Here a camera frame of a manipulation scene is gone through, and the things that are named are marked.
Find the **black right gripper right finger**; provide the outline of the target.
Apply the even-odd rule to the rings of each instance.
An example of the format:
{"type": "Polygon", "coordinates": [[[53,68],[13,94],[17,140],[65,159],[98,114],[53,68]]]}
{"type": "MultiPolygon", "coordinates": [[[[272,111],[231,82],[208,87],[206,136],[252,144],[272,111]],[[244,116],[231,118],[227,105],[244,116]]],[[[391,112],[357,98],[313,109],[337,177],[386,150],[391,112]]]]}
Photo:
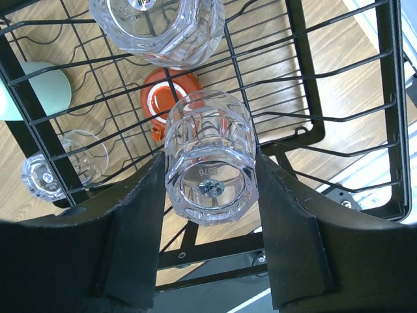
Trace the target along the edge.
{"type": "Polygon", "coordinates": [[[415,312],[416,226],[346,208],[256,158],[272,305],[280,312],[415,312]]]}

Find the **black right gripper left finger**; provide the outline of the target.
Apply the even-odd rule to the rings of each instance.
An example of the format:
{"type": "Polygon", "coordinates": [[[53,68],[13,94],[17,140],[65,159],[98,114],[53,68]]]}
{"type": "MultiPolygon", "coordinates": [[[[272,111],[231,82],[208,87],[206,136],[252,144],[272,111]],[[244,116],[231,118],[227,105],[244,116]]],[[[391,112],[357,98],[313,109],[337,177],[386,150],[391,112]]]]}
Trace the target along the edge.
{"type": "Polygon", "coordinates": [[[154,305],[165,155],[66,210],[1,223],[2,312],[146,312],[154,305]]]}

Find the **large clear faceted glass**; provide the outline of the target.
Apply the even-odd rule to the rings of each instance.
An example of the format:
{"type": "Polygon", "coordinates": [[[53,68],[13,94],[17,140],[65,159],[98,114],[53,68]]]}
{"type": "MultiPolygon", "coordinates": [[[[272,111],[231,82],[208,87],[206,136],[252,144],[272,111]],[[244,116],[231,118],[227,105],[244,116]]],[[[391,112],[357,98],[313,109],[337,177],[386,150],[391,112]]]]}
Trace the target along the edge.
{"type": "Polygon", "coordinates": [[[66,198],[63,182],[78,179],[76,187],[87,186],[101,178],[109,166],[107,147],[86,130],[68,131],[60,143],[66,156],[57,161],[55,169],[41,152],[25,159],[22,165],[21,180],[27,190],[50,203],[66,198]]]}

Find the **small clear glass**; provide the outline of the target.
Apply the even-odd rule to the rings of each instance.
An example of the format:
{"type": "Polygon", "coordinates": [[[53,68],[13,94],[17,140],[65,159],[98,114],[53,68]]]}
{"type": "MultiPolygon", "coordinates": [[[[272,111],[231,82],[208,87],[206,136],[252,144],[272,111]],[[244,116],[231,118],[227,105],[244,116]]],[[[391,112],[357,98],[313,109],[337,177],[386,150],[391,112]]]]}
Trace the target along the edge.
{"type": "Polygon", "coordinates": [[[223,1],[89,1],[89,12],[120,50],[174,70],[211,57],[225,25],[223,1]]]}
{"type": "Polygon", "coordinates": [[[259,199],[248,109],[222,91],[180,99],[165,126],[165,189],[174,212],[213,226],[238,221],[259,199]]]}

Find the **green plastic cup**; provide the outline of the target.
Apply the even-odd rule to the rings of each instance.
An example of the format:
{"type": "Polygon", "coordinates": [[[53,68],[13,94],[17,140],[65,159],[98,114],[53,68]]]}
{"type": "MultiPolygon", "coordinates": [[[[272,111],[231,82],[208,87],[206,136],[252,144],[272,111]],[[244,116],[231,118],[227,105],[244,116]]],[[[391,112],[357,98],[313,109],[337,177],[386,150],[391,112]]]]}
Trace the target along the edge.
{"type": "MultiPolygon", "coordinates": [[[[29,79],[46,115],[69,108],[72,100],[70,82],[62,70],[52,70],[29,79]]],[[[1,82],[1,120],[22,121],[10,93],[1,82]]]]}

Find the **orange black mug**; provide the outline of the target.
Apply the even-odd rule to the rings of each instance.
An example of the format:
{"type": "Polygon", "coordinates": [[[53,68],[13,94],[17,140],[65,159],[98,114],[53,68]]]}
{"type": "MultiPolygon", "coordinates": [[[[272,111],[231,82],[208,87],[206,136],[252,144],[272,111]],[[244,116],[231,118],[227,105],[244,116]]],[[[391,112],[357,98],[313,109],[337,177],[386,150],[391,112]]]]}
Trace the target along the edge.
{"type": "MultiPolygon", "coordinates": [[[[158,68],[147,76],[144,84],[153,83],[166,78],[165,70],[163,68],[158,68]]],[[[203,88],[197,79],[197,76],[192,73],[174,78],[173,87],[179,100],[186,95],[203,88]]],[[[164,111],[169,111],[176,102],[167,80],[145,87],[140,92],[141,107],[148,118],[164,111]]],[[[153,125],[151,128],[152,138],[156,142],[160,142],[164,139],[167,116],[168,113],[165,113],[151,120],[153,125]]]]}

